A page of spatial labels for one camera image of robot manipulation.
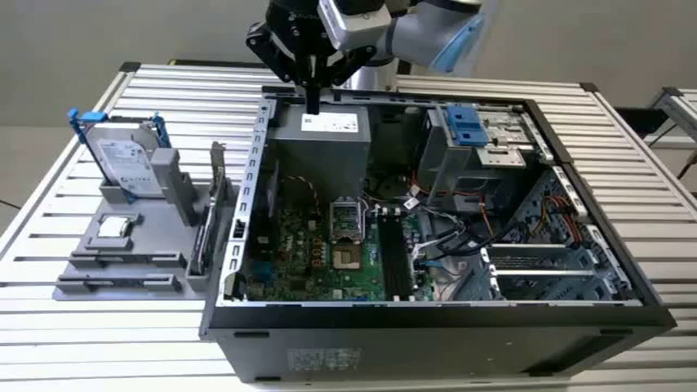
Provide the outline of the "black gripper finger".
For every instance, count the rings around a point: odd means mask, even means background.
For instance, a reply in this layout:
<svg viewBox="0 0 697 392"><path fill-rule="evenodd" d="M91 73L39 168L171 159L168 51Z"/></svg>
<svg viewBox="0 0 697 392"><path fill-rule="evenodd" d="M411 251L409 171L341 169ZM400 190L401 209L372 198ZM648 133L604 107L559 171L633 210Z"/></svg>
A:
<svg viewBox="0 0 697 392"><path fill-rule="evenodd" d="M292 82L305 92L307 113L315 113L315 81L309 57L301 54L291 58L273 42L272 31L267 23L251 25L245 38L248 48L261 59L283 82Z"/></svg>
<svg viewBox="0 0 697 392"><path fill-rule="evenodd" d="M376 54L376 47L359 47L345 52L332 64L329 56L317 56L313 71L313 113L319 114L320 93L331 86L344 84Z"/></svg>

